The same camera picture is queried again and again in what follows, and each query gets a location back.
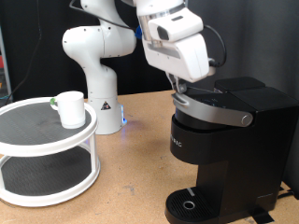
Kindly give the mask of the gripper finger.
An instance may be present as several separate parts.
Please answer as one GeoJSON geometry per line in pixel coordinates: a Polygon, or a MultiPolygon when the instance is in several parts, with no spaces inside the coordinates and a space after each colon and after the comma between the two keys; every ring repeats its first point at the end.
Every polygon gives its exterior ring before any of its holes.
{"type": "Polygon", "coordinates": [[[176,88],[176,80],[175,80],[174,76],[171,75],[171,74],[169,74],[169,73],[167,73],[167,72],[165,72],[165,74],[166,74],[166,76],[167,76],[167,78],[168,78],[168,80],[170,82],[172,90],[176,91],[177,90],[177,88],[176,88]]]}
{"type": "Polygon", "coordinates": [[[187,90],[186,81],[179,77],[175,78],[175,90],[178,93],[184,93],[187,90]]]}

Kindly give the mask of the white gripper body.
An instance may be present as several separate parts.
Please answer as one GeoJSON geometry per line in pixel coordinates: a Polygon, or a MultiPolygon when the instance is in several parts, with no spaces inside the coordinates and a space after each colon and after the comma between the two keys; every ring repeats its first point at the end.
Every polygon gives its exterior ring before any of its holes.
{"type": "Polygon", "coordinates": [[[159,48],[144,40],[143,48],[149,65],[191,83],[209,73],[206,43],[200,34],[174,43],[163,42],[159,48]]]}

